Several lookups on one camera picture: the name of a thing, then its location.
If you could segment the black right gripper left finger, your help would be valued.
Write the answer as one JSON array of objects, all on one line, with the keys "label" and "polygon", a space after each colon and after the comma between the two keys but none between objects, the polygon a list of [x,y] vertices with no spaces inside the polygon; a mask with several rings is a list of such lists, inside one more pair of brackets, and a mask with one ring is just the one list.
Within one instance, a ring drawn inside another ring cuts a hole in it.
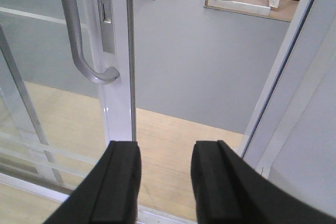
[{"label": "black right gripper left finger", "polygon": [[141,182],[137,142],[111,141],[47,223],[135,223]]}]

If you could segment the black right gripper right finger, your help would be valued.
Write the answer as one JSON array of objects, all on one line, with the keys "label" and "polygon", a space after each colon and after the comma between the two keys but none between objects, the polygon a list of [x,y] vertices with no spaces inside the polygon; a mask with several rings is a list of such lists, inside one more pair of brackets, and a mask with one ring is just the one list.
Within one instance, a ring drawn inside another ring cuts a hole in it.
[{"label": "black right gripper right finger", "polygon": [[198,223],[335,223],[263,178],[224,141],[196,141],[191,180]]}]

